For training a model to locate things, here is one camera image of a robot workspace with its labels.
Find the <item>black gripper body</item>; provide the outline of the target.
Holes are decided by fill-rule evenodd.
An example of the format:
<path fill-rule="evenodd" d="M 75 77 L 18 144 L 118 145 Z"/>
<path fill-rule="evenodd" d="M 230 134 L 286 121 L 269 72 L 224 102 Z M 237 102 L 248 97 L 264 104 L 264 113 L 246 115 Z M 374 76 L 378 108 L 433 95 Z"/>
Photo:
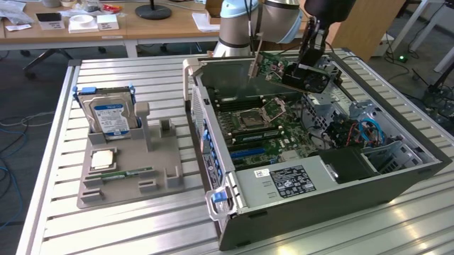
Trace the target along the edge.
<path fill-rule="evenodd" d="M 324 22 L 344 22 L 354 4 L 356 0 L 306 0 L 305 10 Z"/>

